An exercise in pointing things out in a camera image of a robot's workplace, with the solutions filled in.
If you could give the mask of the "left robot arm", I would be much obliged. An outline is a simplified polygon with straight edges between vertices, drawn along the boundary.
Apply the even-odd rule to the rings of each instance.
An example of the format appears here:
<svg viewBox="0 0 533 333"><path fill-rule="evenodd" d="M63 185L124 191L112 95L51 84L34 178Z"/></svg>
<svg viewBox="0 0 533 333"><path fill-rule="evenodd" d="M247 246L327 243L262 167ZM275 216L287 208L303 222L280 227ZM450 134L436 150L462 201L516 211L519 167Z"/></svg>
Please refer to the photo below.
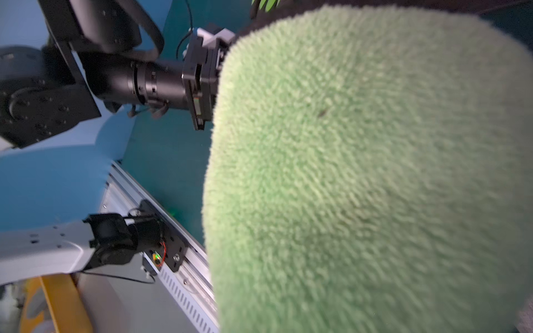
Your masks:
<svg viewBox="0 0 533 333"><path fill-rule="evenodd" d="M190 113L195 130L213 118L223 58L235 34L191 28L186 50L162 60L165 40L137 1L41 1L49 41L39 49L1 49L1 149L26 148L111 112L145 107L155 118ZM154 205L136 215L104 213L82 221L1 233L1 284L58 273L91 273L157 253L180 266L187 241Z"/></svg>

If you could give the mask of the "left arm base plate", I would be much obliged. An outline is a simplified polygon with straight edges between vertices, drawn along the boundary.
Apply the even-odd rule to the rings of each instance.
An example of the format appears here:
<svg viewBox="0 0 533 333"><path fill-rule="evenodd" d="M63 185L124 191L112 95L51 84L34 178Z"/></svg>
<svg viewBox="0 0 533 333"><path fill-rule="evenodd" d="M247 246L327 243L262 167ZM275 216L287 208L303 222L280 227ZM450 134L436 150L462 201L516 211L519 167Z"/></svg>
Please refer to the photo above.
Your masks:
<svg viewBox="0 0 533 333"><path fill-rule="evenodd" d="M166 249L165 265L176 273L185 260L190 243L174 227L159 209L144 199L138 208L129 210L126 219L132 220L130 227L135 226L138 245L143 252L149 250L161 252Z"/></svg>

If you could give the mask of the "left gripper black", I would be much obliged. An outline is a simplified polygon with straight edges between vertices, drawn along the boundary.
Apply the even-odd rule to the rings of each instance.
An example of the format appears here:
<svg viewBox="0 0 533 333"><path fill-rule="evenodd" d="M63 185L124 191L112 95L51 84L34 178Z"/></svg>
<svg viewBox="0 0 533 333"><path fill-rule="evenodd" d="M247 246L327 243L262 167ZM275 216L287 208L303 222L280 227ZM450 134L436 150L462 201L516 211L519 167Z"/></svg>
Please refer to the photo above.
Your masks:
<svg viewBox="0 0 533 333"><path fill-rule="evenodd" d="M220 39L205 46L195 36L187 48L183 63L183 86L195 130L204 130L213 119L218 95L219 77L228 45Z"/></svg>

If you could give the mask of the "green grey microfiber cloth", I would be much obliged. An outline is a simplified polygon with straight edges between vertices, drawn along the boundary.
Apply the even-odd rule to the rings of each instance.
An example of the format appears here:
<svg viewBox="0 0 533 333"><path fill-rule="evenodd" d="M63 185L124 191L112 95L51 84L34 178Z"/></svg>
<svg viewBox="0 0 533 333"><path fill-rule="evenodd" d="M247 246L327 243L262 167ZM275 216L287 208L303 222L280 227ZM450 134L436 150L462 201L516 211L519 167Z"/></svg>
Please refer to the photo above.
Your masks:
<svg viewBox="0 0 533 333"><path fill-rule="evenodd" d="M247 33L203 228L222 332L510 332L532 295L532 52L419 6Z"/></svg>

